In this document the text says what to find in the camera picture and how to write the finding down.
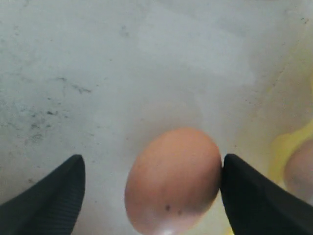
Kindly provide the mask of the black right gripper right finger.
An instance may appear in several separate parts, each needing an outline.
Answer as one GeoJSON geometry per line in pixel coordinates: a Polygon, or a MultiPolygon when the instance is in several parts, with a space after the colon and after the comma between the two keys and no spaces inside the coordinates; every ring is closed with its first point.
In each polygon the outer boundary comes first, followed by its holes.
{"type": "Polygon", "coordinates": [[[224,158],[222,201],[234,235],[312,235],[313,208],[235,154],[224,158]]]}

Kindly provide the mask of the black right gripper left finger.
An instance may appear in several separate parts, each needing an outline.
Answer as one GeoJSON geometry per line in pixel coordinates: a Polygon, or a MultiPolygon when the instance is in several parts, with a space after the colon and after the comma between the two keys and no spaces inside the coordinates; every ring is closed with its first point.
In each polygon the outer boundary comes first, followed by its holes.
{"type": "Polygon", "coordinates": [[[31,188],[0,206],[2,235],[69,235],[85,195],[81,155],[73,155],[31,188]]]}

